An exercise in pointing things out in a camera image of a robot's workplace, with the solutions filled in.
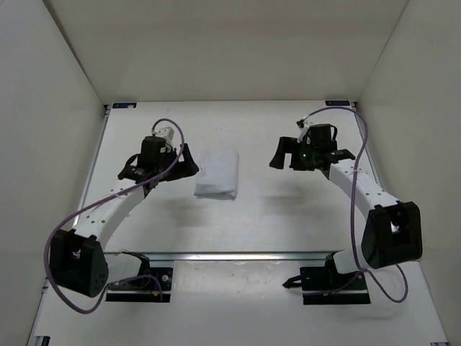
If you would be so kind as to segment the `white skirt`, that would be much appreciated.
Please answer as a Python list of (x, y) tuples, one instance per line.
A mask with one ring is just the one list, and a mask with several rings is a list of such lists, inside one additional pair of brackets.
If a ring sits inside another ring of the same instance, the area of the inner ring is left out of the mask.
[(238, 192), (239, 154), (235, 149), (206, 150), (199, 160), (194, 196), (235, 200)]

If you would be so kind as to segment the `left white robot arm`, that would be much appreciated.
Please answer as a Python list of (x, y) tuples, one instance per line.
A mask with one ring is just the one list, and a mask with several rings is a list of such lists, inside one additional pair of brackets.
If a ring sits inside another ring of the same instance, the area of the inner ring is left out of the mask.
[(93, 298), (106, 284), (127, 278), (142, 287), (151, 277), (143, 255), (123, 252), (106, 259), (105, 247), (128, 214), (161, 182), (198, 173), (187, 145), (175, 148), (174, 131), (162, 128), (143, 139), (117, 176), (110, 201), (90, 208), (69, 231), (58, 230), (50, 241), (49, 272), (57, 286)]

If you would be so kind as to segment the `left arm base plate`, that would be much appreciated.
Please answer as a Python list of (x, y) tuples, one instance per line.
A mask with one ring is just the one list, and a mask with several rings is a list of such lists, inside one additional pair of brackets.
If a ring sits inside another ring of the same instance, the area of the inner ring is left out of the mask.
[(105, 301), (118, 303), (169, 303), (174, 278), (174, 263), (151, 262), (151, 278), (141, 278), (112, 286), (105, 295)]

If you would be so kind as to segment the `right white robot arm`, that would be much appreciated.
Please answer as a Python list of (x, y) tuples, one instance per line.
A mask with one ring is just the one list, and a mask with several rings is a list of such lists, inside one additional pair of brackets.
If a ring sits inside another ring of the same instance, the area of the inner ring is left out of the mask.
[(413, 202), (401, 202), (384, 191), (349, 150), (337, 146), (338, 130), (331, 124), (309, 125), (298, 138), (282, 136), (269, 165), (283, 169), (286, 155), (295, 171), (323, 173), (351, 200), (366, 223), (364, 231), (352, 236), (352, 247), (333, 254), (333, 264), (323, 270), (323, 281), (340, 288), (349, 273), (379, 269), (418, 260), (423, 254), (421, 214)]

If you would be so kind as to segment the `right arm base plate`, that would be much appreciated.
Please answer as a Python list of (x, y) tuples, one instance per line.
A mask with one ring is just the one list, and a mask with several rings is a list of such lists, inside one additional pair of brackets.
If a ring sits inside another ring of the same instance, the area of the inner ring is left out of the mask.
[(362, 274), (333, 274), (326, 267), (301, 267), (303, 304), (313, 306), (352, 306), (371, 303)]

